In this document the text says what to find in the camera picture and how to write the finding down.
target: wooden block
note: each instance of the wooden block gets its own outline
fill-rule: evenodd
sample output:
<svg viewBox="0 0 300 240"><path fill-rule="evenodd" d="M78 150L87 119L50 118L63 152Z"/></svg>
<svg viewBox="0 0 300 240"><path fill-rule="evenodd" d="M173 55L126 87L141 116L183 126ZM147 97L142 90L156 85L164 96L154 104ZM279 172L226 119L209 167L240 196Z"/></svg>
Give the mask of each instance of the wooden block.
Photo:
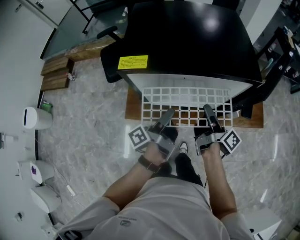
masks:
<svg viewBox="0 0 300 240"><path fill-rule="evenodd" d="M129 86L127 92L125 119L141 120L141 114L142 114L141 98L139 94ZM251 119L246 119L243 118L242 116L233 119L233 126L241 127L241 128L263 128L263 103L258 103L253 106Z"/></svg>
<svg viewBox="0 0 300 240"><path fill-rule="evenodd" d="M69 79L65 75L65 71L48 74L43 78L41 91L49 91L63 89L69 86Z"/></svg>
<svg viewBox="0 0 300 240"><path fill-rule="evenodd" d="M74 62L72 60L60 55L45 62L41 75L46 76L49 73L55 73L59 71L72 71L73 66Z"/></svg>
<svg viewBox="0 0 300 240"><path fill-rule="evenodd" d="M70 50L67 50L65 57L74 62L99 58L101 50L113 42L115 42L114 39L112 39L110 36L106 36L90 43L80 44L71 48Z"/></svg>

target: white sneaker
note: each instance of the white sneaker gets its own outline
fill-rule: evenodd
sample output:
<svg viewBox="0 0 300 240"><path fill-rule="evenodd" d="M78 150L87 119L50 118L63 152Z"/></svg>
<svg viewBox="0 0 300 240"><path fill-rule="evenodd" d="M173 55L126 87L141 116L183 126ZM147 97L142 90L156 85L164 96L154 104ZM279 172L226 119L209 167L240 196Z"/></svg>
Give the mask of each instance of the white sneaker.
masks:
<svg viewBox="0 0 300 240"><path fill-rule="evenodd" d="M187 144L187 142L181 142L179 144L179 153L188 154L188 144Z"/></svg>

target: hand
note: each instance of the hand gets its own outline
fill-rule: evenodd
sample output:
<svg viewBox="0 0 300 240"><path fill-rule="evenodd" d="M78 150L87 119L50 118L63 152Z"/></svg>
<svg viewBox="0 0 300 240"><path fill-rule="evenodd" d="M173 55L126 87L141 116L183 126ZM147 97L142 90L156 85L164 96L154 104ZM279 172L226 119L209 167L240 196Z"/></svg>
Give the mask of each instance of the hand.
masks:
<svg viewBox="0 0 300 240"><path fill-rule="evenodd" d="M203 160L220 157L220 144L218 142L213 142L210 145L210 148L201 151L201 155Z"/></svg>
<svg viewBox="0 0 300 240"><path fill-rule="evenodd" d="M165 161L163 154L159 151L158 145L155 142L150 142L148 144L146 152L143 156L157 166Z"/></svg>

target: wristwatch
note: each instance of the wristwatch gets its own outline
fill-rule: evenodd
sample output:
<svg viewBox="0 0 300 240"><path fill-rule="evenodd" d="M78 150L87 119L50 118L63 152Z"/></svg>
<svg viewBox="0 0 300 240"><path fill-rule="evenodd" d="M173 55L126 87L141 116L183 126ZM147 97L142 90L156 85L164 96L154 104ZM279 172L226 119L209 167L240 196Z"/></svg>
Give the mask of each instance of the wristwatch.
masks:
<svg viewBox="0 0 300 240"><path fill-rule="evenodd" d="M154 173L157 173L160 170L160 166L157 166L152 162L148 161L143 155L139 157L138 162Z"/></svg>

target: yellow label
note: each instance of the yellow label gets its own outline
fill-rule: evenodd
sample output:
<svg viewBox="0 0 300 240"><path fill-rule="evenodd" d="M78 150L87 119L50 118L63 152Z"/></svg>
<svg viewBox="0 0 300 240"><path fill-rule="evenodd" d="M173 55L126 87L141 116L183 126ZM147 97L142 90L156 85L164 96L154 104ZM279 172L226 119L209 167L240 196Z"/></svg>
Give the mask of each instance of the yellow label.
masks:
<svg viewBox="0 0 300 240"><path fill-rule="evenodd" d="M121 57L118 65L118 70L147 68L148 56L131 56Z"/></svg>

